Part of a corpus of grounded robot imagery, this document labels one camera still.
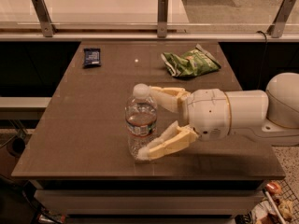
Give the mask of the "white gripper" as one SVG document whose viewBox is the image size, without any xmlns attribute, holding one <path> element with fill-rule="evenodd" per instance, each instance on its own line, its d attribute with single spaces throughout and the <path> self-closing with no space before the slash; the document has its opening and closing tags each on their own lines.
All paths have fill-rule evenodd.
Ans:
<svg viewBox="0 0 299 224">
<path fill-rule="evenodd" d="M 190 94 L 184 88 L 153 86 L 149 91 L 157 104 L 170 112 L 177 113 L 182 106 L 188 125 L 180 127 L 177 121 L 173 122 L 159 137 L 138 150 L 139 160 L 151 161 L 179 152 L 197 138 L 212 141 L 228 135 L 231 114 L 223 91 L 198 90 Z"/>
</svg>

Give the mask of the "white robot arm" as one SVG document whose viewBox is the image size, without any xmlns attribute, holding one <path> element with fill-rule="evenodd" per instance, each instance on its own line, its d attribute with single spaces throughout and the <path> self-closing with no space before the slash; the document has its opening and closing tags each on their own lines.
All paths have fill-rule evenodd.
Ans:
<svg viewBox="0 0 299 224">
<path fill-rule="evenodd" d="M 160 159 L 196 140 L 213 141 L 240 134 L 272 146 L 299 143 L 299 74 L 281 73 L 264 91 L 188 92 L 183 88 L 151 87 L 158 105 L 180 113 L 184 125 L 173 122 L 159 137 L 140 148 L 142 161 Z"/>
</svg>

